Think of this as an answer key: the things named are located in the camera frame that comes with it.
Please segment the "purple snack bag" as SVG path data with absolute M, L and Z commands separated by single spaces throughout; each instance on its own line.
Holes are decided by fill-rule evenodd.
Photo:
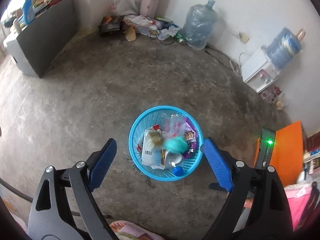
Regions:
M 183 153 L 183 157 L 184 159 L 190 159 L 197 152 L 198 133 L 195 126 L 188 118 L 186 118 L 185 120 L 184 137 L 188 144 L 188 150 L 185 153 Z

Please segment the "red white snack bag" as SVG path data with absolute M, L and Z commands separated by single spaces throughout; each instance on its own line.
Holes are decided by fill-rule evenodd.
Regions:
M 153 149 L 155 147 L 162 146 L 162 144 L 163 144 L 162 130 L 159 124 L 156 124 L 147 128 L 144 131 L 144 133 L 139 137 L 136 149 L 139 152 L 139 154 L 142 154 L 144 145 Z

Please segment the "blue plastic trash basket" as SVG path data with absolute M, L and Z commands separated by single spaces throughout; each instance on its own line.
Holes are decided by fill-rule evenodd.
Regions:
M 198 167 L 204 139 L 195 119 L 174 106 L 152 107 L 138 116 L 129 132 L 136 167 L 158 181 L 177 181 Z

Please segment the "orange board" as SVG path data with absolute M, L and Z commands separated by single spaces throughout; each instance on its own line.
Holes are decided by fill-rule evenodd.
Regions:
M 270 164 L 284 187 L 296 183 L 303 169 L 305 134 L 301 121 L 294 122 L 276 132 L 276 139 Z M 258 151 L 258 140 L 255 155 Z

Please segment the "white water dispenser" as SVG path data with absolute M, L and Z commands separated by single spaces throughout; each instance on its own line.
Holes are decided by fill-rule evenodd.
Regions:
M 262 46 L 241 66 L 242 81 L 256 93 L 262 92 L 280 77 L 281 71 L 271 62 Z

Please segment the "blue water jug on dispenser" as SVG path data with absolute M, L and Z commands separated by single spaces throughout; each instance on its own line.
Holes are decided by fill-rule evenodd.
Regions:
M 266 55 L 275 67 L 282 70 L 301 49 L 302 45 L 295 34 L 283 28 L 272 43 L 266 47 Z

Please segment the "dark grey cabinet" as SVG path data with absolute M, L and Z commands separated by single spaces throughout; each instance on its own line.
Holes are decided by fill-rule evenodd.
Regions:
M 73 0 L 62 0 L 35 18 L 21 33 L 10 33 L 3 44 L 24 75 L 41 78 L 75 34 Z

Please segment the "clear water jug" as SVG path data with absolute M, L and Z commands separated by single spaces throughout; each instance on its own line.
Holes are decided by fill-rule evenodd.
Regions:
M 218 19 L 217 12 L 213 9 L 214 4 L 214 0 L 208 0 L 206 4 L 190 7 L 182 33 L 191 48 L 203 50 L 206 47 L 213 25 Z

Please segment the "black box on floor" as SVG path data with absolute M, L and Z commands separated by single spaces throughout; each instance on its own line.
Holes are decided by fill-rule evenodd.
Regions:
M 98 25 L 100 37 L 117 34 L 124 30 L 123 16 L 104 16 Z

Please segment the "white plastic bag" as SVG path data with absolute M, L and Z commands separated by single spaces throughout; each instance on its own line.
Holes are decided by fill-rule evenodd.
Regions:
M 113 0 L 111 5 L 111 15 L 127 16 L 138 15 L 141 0 Z

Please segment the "blue bottle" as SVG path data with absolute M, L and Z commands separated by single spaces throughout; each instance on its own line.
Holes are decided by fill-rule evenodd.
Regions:
M 35 20 L 35 12 L 33 9 L 32 0 L 25 0 L 23 7 L 23 21 L 25 25 L 29 25 L 33 20 Z

